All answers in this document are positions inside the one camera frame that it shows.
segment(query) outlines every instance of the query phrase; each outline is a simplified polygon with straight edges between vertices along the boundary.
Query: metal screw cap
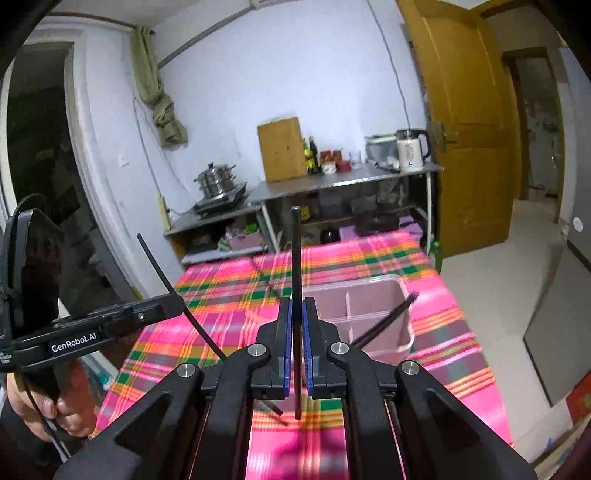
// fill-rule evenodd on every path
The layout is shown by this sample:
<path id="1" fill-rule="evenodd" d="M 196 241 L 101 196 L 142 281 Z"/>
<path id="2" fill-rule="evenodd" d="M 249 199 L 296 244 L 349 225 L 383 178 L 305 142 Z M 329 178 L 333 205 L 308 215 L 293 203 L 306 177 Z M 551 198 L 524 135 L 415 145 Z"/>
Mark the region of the metal screw cap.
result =
<path id="1" fill-rule="evenodd" d="M 195 365 L 193 364 L 182 364 L 177 367 L 177 373 L 179 377 L 187 378 L 196 372 Z"/>
<path id="2" fill-rule="evenodd" d="M 349 351 L 349 345 L 343 342 L 335 342 L 330 346 L 330 349 L 337 355 L 344 355 Z"/>
<path id="3" fill-rule="evenodd" d="M 413 362 L 411 360 L 404 362 L 402 364 L 402 371 L 407 375 L 417 374 L 419 371 L 418 363 Z"/>
<path id="4" fill-rule="evenodd" d="M 265 345 L 260 343 L 253 343 L 250 347 L 248 347 L 248 353 L 252 356 L 261 356 L 264 355 L 267 351 Z"/>

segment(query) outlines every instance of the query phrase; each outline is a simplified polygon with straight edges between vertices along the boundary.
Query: yellow door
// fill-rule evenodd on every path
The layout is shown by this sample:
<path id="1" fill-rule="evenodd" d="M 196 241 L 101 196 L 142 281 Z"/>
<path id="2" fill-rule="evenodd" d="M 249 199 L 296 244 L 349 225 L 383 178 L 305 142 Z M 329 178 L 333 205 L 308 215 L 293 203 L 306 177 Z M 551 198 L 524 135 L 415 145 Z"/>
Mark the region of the yellow door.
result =
<path id="1" fill-rule="evenodd" d="M 446 257 L 503 242 L 513 198 L 511 104 L 501 54 L 484 19 L 437 0 L 397 0 L 430 108 Z"/>

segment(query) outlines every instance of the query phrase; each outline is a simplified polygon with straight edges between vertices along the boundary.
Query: plaid fabric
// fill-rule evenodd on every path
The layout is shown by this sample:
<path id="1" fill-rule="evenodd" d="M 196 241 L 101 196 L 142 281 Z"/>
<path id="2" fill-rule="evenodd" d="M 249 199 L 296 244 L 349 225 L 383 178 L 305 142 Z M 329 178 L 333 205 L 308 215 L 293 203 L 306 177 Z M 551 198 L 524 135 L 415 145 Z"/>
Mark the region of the plaid fabric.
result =
<path id="1" fill-rule="evenodd" d="M 278 297 L 291 293 L 290 255 L 197 265 L 178 291 L 226 354 L 252 343 L 258 326 L 277 318 Z M 462 311 L 432 270 L 418 245 L 404 232 L 305 248 L 303 284 L 323 284 L 394 273 L 408 291 L 418 291 L 411 323 L 410 358 L 441 383 L 506 442 L 511 434 L 500 393 Z M 104 429 L 156 382 L 182 362 L 202 367 L 217 358 L 184 316 L 144 329 L 103 403 Z M 303 416 L 294 418 L 291 395 L 279 402 L 282 417 L 258 405 L 254 412 L 249 479 L 347 478 L 340 400 L 312 400 L 303 393 Z"/>

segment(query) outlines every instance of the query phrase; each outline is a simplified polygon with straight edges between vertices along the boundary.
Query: stainless steel table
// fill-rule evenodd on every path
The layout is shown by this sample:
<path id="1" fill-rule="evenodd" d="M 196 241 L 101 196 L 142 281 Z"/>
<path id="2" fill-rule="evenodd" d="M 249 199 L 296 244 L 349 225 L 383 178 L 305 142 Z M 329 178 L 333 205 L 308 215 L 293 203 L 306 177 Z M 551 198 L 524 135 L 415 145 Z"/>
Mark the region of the stainless steel table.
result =
<path id="1" fill-rule="evenodd" d="M 248 196 L 246 201 L 249 205 L 260 205 L 261 212 L 267 230 L 272 239 L 272 245 L 276 252 L 279 251 L 279 245 L 274 241 L 277 237 L 274 234 L 273 225 L 269 218 L 266 202 L 282 197 L 288 197 L 298 193 L 317 192 L 319 190 L 331 189 L 336 187 L 345 187 L 367 181 L 380 181 L 397 179 L 401 177 L 410 177 L 414 175 L 426 175 L 427 178 L 427 255 L 431 248 L 431 234 L 433 231 L 433 188 L 431 175 L 442 171 L 443 167 L 434 163 L 425 163 L 421 170 L 413 172 L 400 172 L 383 170 L 373 165 L 366 164 L 363 168 L 352 170 L 347 173 L 335 173 L 332 175 L 310 175 L 299 179 L 261 182 Z"/>

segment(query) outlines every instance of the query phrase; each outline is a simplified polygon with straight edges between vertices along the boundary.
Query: human hand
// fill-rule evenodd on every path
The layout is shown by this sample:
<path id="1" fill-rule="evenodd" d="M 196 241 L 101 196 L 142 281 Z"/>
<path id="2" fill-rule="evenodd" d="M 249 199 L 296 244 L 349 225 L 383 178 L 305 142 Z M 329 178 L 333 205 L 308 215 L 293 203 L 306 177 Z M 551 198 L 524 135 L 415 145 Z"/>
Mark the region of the human hand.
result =
<path id="1" fill-rule="evenodd" d="M 57 424 L 74 437 L 86 437 L 96 426 L 95 403 L 88 392 L 88 380 L 81 363 L 74 360 L 70 366 L 70 388 L 54 402 L 35 385 L 30 385 L 31 395 L 43 416 L 56 420 Z M 22 418 L 29 430 L 46 442 L 51 437 L 43 429 L 37 411 L 31 404 L 20 375 L 7 376 L 8 400 L 15 413 Z"/>

